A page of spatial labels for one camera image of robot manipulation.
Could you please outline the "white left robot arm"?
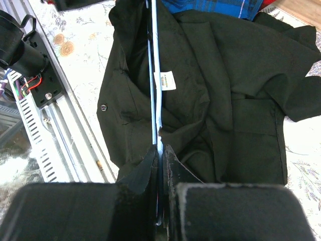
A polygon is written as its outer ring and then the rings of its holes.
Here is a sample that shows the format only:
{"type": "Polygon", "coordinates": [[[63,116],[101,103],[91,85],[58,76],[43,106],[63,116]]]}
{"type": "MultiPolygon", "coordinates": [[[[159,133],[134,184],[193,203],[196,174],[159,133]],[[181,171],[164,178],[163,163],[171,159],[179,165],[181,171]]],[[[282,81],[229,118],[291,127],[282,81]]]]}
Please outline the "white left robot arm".
{"type": "Polygon", "coordinates": [[[65,88],[36,27],[31,15],[18,23],[1,10],[1,69],[7,76],[18,75],[14,81],[18,100],[32,95],[42,109],[61,97],[65,88]]]}

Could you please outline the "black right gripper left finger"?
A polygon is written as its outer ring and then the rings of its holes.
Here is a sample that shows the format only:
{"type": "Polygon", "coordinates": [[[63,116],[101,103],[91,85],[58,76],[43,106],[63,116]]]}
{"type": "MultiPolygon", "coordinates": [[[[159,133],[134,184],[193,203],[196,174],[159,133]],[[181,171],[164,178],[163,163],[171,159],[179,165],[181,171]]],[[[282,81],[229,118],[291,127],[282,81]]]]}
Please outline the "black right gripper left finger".
{"type": "Polygon", "coordinates": [[[32,183],[18,190],[1,240],[155,240],[157,151],[116,183],[32,183]]]}

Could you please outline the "black shirt wire hanger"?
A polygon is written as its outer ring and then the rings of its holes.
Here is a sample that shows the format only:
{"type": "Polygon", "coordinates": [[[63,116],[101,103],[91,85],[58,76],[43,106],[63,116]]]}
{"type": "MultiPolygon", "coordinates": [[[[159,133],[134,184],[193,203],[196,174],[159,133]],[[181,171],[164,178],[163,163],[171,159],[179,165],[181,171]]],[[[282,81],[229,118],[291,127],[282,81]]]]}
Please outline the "black shirt wire hanger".
{"type": "Polygon", "coordinates": [[[164,145],[160,135],[162,129],[162,81],[159,61],[157,1],[145,1],[147,17],[147,52],[150,83],[150,108],[152,144],[157,151],[157,200],[156,222],[161,226],[164,222],[164,145]]]}

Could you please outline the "black shirt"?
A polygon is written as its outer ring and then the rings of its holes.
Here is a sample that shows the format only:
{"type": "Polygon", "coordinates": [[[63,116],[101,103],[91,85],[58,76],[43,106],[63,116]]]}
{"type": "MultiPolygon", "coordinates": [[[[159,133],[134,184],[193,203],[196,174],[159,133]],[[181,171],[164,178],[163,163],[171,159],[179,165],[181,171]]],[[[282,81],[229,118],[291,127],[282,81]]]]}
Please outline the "black shirt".
{"type": "MultiPolygon", "coordinates": [[[[266,13],[253,21],[157,4],[160,69],[176,88],[163,92],[160,137],[204,182],[287,183],[283,121],[320,115],[320,60],[313,26],[292,27],[266,13]]],[[[114,40],[97,117],[118,177],[151,142],[144,1],[117,1],[114,40]]]]}

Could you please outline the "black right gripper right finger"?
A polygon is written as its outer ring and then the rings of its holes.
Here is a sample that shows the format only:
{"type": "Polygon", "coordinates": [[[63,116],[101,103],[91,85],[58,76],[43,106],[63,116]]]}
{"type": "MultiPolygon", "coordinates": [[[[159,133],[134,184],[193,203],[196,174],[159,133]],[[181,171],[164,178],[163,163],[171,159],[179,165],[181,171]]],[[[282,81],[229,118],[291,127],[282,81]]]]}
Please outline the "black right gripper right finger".
{"type": "Polygon", "coordinates": [[[203,183],[164,154],[169,240],[314,240],[295,195],[280,185],[203,183]]]}

